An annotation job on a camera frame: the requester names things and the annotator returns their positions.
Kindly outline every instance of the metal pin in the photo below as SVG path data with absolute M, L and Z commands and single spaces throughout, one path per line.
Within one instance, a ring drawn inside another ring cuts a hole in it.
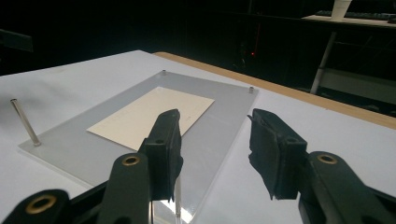
M 181 224 L 181 177 L 176 179 L 175 184 L 175 215 L 176 224 Z
M 32 126 L 30 126 L 29 120 L 26 118 L 25 114 L 23 113 L 23 110 L 20 104 L 18 103 L 17 99 L 12 99 L 11 103 L 14 106 L 15 110 L 17 111 L 18 116 L 20 116 L 23 126 L 25 127 L 26 131 L 29 133 L 30 138 L 33 141 L 33 145 L 35 147 L 40 146 L 41 143 L 38 140 L 37 135 L 35 135 L 35 131 L 33 131 Z

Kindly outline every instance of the beige card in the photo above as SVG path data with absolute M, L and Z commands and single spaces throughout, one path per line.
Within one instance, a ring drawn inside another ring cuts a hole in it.
M 178 109 L 180 133 L 183 135 L 213 102 L 205 97 L 157 87 L 91 126 L 88 131 L 138 150 L 162 112 Z

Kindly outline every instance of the metal bar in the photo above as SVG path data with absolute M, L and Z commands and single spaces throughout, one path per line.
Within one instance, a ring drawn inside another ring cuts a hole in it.
M 29 136 L 32 139 L 34 146 L 39 147 L 41 143 L 38 140 L 37 135 L 35 135 L 35 131 L 33 131 L 33 128 L 30 125 L 29 120 L 26 118 L 26 115 L 24 114 L 20 104 L 18 103 L 18 100 L 12 99 L 11 103 L 14 106 L 15 110 L 17 111 L 18 116 L 20 116 L 22 124 L 25 127 L 26 131 L 29 133 Z

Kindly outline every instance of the dark background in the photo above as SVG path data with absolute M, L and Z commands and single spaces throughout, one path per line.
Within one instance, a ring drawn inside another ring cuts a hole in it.
M 331 10 L 332 3 L 5 0 L 0 29 L 31 36 L 33 52 L 0 44 L 0 76 L 141 49 L 167 51 L 304 91 L 312 85 L 332 29 L 320 23 L 300 26 L 292 19 Z M 355 0 L 348 11 L 396 13 L 389 0 Z M 329 67 L 396 80 L 396 34 L 364 29 L 338 32 Z

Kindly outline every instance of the white table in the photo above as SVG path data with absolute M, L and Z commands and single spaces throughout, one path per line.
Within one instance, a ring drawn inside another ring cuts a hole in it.
M 29 136 L 9 102 L 11 99 L 20 101 L 35 132 L 43 133 L 161 70 L 251 86 L 233 79 L 242 75 L 230 72 L 231 75 L 225 77 L 224 70 L 189 61 L 192 66 L 224 73 L 219 76 L 163 57 L 132 51 L 0 77 L 0 219 L 3 220 L 25 197 L 42 189 L 64 189 L 71 198 L 87 190 L 21 153 L 18 144 Z M 335 103 L 334 106 L 333 102 L 322 101 L 317 96 L 244 78 L 256 83 L 257 87 L 268 87 L 260 88 L 250 112 L 258 107 L 278 114 L 308 142 L 308 152 L 322 150 L 337 154 L 366 185 L 396 196 L 394 119 L 348 105 Z M 290 97 L 301 94 L 304 97 L 300 99 Z M 356 118 L 335 112 L 340 108 L 343 113 L 355 114 Z M 366 121 L 367 115 L 371 117 L 367 120 L 382 125 Z M 302 222 L 297 201 L 270 201 L 261 177 L 248 162 L 249 136 L 250 121 L 246 119 L 191 223 Z

